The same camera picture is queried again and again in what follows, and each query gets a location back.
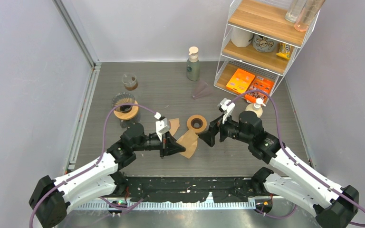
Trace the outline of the small wooden ring holder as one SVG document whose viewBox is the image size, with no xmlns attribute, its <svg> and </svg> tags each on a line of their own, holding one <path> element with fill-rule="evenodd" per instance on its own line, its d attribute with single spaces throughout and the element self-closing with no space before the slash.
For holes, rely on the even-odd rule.
<svg viewBox="0 0 365 228">
<path fill-rule="evenodd" d="M 198 114 L 190 116 L 186 124 L 188 129 L 194 131 L 196 134 L 200 134 L 207 129 L 207 120 Z"/>
</svg>

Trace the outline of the large wooden ring holder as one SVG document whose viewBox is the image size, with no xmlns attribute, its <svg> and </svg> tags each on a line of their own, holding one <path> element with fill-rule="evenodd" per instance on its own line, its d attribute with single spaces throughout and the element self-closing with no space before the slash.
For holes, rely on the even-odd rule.
<svg viewBox="0 0 365 228">
<path fill-rule="evenodd" d="M 131 110 L 127 113 L 118 112 L 116 110 L 114 110 L 113 113 L 120 120 L 123 120 L 123 121 L 131 120 L 131 119 L 135 118 L 136 116 L 138 116 L 139 107 L 133 105 Z"/>
</svg>

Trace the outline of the dark ribbed glass dripper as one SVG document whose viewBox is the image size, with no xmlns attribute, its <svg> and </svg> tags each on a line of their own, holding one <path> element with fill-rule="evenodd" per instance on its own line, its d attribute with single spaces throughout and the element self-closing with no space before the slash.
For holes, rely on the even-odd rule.
<svg viewBox="0 0 365 228">
<path fill-rule="evenodd" d="M 135 97 L 131 93 L 122 92 L 118 93 L 115 97 L 113 97 L 112 107 L 116 107 L 119 105 L 119 107 L 116 108 L 115 111 L 121 113 L 128 113 L 132 110 L 132 105 L 122 105 L 122 104 L 125 103 L 133 104 L 134 102 L 135 102 Z"/>
</svg>

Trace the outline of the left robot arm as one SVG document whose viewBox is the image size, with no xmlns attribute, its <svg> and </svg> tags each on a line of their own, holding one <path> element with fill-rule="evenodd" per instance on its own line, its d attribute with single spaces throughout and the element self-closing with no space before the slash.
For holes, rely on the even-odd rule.
<svg viewBox="0 0 365 228">
<path fill-rule="evenodd" d="M 127 184 L 117 175 L 136 159 L 136 151 L 159 151 L 160 157 L 184 152 L 169 131 L 145 134 L 133 124 L 102 155 L 83 167 L 60 177 L 48 175 L 38 180 L 29 199 L 33 210 L 29 224 L 37 218 L 44 228 L 53 228 L 78 206 L 95 198 L 126 193 Z"/>
</svg>

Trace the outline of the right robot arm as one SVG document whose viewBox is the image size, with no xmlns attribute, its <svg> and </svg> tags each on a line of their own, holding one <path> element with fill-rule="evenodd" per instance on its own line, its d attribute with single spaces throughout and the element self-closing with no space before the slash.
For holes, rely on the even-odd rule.
<svg viewBox="0 0 365 228">
<path fill-rule="evenodd" d="M 353 186 L 343 188 L 307 166 L 277 137 L 264 130 L 262 120 L 254 112 L 241 112 L 237 122 L 220 116 L 210 122 L 208 130 L 200 133 L 199 138 L 213 147 L 216 134 L 220 135 L 220 142 L 229 137 L 247 143 L 254 157 L 292 179 L 288 181 L 262 167 L 251 178 L 255 193 L 284 197 L 308 211 L 323 228 L 345 228 L 357 214 L 357 206 L 350 202 L 358 202 L 359 198 Z"/>
</svg>

